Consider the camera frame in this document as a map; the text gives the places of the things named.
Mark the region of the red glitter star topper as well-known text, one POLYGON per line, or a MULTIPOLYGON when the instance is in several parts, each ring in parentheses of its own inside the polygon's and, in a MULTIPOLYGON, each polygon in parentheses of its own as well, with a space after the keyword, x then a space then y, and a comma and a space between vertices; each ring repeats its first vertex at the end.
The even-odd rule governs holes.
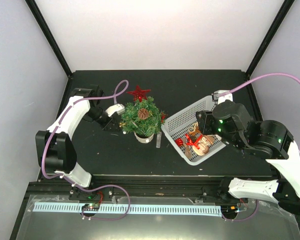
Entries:
POLYGON ((126 93, 133 96, 134 101, 139 101, 140 103, 143 100, 147 100, 147 93, 149 93, 150 89, 141 89, 139 85, 135 87, 133 91, 127 91, 126 93))

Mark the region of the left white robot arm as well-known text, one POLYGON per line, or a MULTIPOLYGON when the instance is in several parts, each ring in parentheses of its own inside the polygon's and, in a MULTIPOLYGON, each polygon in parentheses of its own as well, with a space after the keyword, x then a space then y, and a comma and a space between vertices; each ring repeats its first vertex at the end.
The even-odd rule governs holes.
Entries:
POLYGON ((55 122, 35 135, 38 164, 46 179, 59 177, 72 186, 80 187, 79 193, 87 200, 98 192, 92 184, 92 175, 78 163, 72 138, 81 120, 87 116, 104 130, 119 130, 118 117, 125 107, 117 102, 121 95, 117 89, 105 96, 102 89, 75 88, 68 103, 55 122))

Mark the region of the brown pine cone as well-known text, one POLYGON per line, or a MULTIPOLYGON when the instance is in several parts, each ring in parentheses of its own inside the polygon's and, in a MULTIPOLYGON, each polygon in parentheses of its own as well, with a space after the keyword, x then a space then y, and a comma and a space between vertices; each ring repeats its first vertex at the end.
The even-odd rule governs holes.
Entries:
POLYGON ((137 112, 137 116, 140 120, 146 120, 150 113, 146 108, 140 108, 137 112))

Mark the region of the gold glitter twig ornament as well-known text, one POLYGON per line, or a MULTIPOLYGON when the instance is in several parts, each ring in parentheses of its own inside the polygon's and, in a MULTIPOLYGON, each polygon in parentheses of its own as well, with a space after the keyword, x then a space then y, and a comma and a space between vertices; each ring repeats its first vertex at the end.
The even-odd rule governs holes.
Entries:
POLYGON ((124 127, 126 127, 126 126, 127 126, 127 123, 126 123, 126 122, 120 122, 120 123, 119 123, 119 127, 122 128, 122 129, 123 129, 124 127))

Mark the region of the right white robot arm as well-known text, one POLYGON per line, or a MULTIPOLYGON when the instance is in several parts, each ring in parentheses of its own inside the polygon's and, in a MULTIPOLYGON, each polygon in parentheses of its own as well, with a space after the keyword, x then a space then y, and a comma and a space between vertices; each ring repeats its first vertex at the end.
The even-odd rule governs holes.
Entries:
POLYGON ((203 135, 219 136, 225 145, 265 160, 282 175, 266 181, 231 177, 217 189, 220 200, 262 200, 300 215, 300 150, 284 124, 256 121, 243 104, 231 100, 217 104, 212 111, 197 111, 195 117, 203 135))

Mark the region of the small green christmas tree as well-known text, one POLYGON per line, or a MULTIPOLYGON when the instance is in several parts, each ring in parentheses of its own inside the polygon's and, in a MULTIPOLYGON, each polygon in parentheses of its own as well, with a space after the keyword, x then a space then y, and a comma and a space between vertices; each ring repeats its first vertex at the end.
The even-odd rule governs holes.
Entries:
POLYGON ((119 126, 124 134, 133 133, 140 143, 148 144, 161 131, 165 117, 165 113, 156 106, 154 98, 149 96, 141 101, 127 103, 119 126))

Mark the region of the white perforated plastic basket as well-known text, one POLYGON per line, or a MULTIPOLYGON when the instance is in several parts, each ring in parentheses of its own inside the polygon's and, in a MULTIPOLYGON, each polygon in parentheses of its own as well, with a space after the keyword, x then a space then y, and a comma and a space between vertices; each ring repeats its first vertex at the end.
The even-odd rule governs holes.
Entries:
POLYGON ((179 147, 175 142, 175 140, 177 140, 178 138, 184 139, 186 137, 185 134, 188 133, 189 128, 192 127, 197 121, 196 112, 202 110, 212 111, 214 107, 215 102, 213 102, 212 96, 208 95, 168 117, 165 120, 165 123, 161 126, 161 130, 164 133, 165 137, 175 148, 181 158, 191 166, 197 166, 201 164, 226 147, 226 145, 221 142, 221 138, 219 136, 214 136, 214 143, 209 147, 208 153, 200 156, 197 155, 192 148, 190 148, 189 151, 192 157, 188 158, 185 155, 185 147, 179 147))

